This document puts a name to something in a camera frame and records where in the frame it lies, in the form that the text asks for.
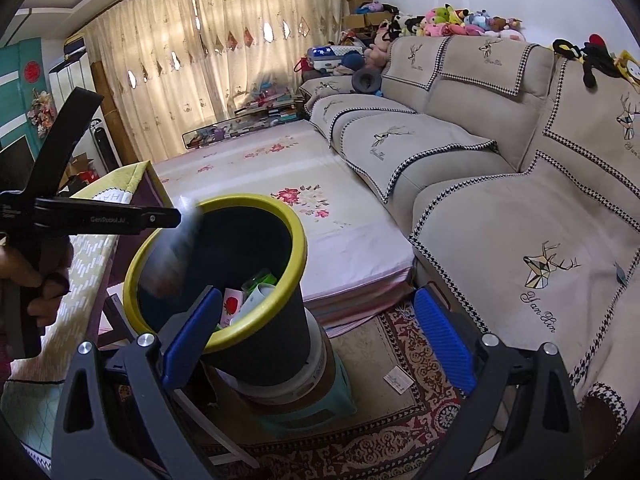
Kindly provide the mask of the person's left hand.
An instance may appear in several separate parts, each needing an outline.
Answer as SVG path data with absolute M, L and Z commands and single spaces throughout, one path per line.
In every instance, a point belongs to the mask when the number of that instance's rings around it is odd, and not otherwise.
M 74 250 L 68 245 L 61 266 L 56 270 L 64 278 L 46 280 L 32 268 L 26 259 L 14 248 L 1 246 L 1 279 L 27 288 L 41 287 L 41 295 L 32 300 L 27 312 L 34 316 L 39 327 L 51 326 L 58 317 L 58 308 L 62 298 L 68 293 L 68 271 L 72 264 Z

